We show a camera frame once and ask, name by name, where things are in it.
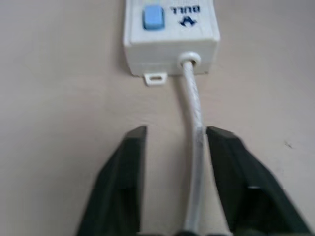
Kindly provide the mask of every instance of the white cable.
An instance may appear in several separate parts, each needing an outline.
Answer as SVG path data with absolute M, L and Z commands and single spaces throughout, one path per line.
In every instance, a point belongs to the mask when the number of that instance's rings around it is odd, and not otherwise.
M 183 72 L 187 82 L 192 121 L 192 169 L 184 230 L 197 233 L 203 199 L 204 127 L 202 124 L 200 99 L 191 61 L 183 63 Z

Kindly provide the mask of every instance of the white plastic casing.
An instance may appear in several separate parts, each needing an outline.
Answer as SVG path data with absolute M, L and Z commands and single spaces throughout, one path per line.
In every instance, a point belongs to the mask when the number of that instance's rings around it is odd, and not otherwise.
M 146 5 L 158 4 L 164 11 L 165 28 L 143 28 Z M 190 17 L 196 23 L 185 22 Z M 220 41 L 213 0 L 126 0 L 124 48 L 127 63 L 135 76 L 181 75 L 179 57 L 191 52 L 200 56 L 195 73 L 207 73 Z

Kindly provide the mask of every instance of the beige surface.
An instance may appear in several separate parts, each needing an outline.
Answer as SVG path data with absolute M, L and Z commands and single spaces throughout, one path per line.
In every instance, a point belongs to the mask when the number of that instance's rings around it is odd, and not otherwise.
M 180 79 L 132 78 L 123 0 L 0 3 L 0 235 L 70 236 L 125 132 L 149 126 L 143 229 L 173 233 L 188 194 Z M 222 43 L 198 76 L 206 125 L 231 130 L 315 227 L 315 1 L 217 0 Z M 206 166 L 202 232 L 225 232 Z

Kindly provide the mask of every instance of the blue switch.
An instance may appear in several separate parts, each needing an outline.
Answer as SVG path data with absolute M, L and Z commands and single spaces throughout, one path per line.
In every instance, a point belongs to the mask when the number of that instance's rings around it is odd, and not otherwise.
M 143 28 L 162 30 L 165 28 L 164 10 L 160 5 L 146 5 L 143 11 Z

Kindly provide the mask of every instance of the power strip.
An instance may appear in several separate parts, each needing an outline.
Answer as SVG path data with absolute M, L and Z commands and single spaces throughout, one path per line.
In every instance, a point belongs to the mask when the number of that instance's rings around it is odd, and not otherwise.
M 127 63 L 148 85 L 182 75 L 188 60 L 195 73 L 207 73 L 219 41 L 213 0 L 126 0 Z

